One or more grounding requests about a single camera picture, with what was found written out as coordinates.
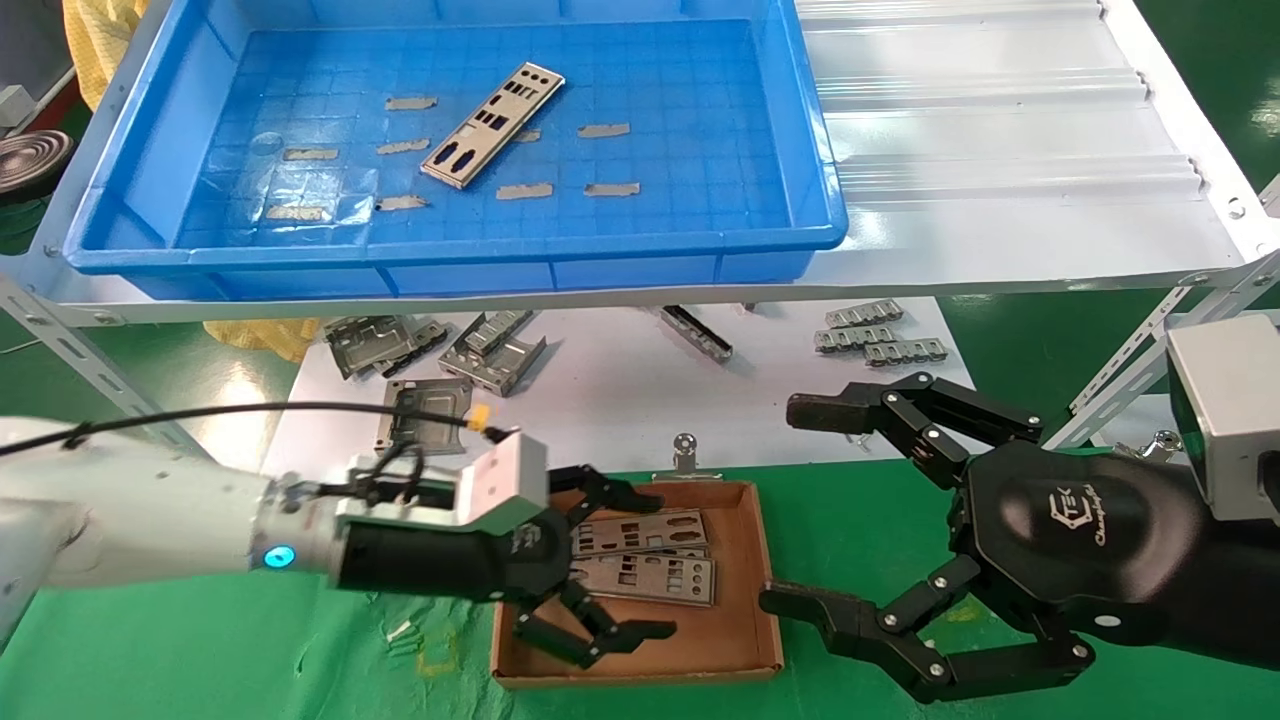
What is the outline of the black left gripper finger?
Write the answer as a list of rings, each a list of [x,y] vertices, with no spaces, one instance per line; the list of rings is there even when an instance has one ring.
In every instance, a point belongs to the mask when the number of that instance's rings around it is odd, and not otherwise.
[[[549,600],[567,609],[586,638],[536,615]],[[611,653],[632,653],[648,641],[669,639],[678,629],[672,621],[618,621],[579,582],[566,580],[554,591],[516,602],[513,634],[554,659],[579,669],[590,669]]]
[[[579,492],[582,497],[563,512],[548,510],[547,530],[571,530],[602,509],[653,514],[662,510],[666,502],[659,496],[640,493],[628,482],[607,477],[591,465],[552,469],[548,480],[550,495]]]

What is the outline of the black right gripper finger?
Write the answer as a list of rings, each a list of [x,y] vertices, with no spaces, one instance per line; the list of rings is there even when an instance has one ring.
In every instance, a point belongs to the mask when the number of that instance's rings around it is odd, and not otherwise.
[[[983,566],[959,555],[884,607],[859,596],[768,580],[764,612],[814,626],[828,653],[873,664],[916,702],[951,702],[1068,685],[1094,662],[1093,650],[1053,615],[1034,614],[1033,642],[946,655],[922,629],[969,596]]]
[[[792,395],[786,421],[799,430],[881,434],[941,489],[966,484],[972,457],[947,429],[993,447],[1037,443],[1043,432],[1032,413],[929,373],[888,384],[852,382],[837,395]]]

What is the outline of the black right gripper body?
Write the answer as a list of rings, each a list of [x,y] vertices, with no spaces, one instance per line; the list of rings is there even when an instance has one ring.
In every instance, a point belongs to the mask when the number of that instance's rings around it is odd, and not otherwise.
[[[1211,515],[1189,468],[1012,442],[974,457],[954,548],[973,594],[1020,632],[1037,620],[1110,643],[1178,643]]]

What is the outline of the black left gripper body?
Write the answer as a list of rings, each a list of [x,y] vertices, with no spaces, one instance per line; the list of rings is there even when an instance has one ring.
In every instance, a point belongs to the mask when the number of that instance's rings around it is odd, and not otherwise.
[[[343,591],[539,605],[570,579],[573,523],[557,509],[499,536],[347,518],[338,527]]]

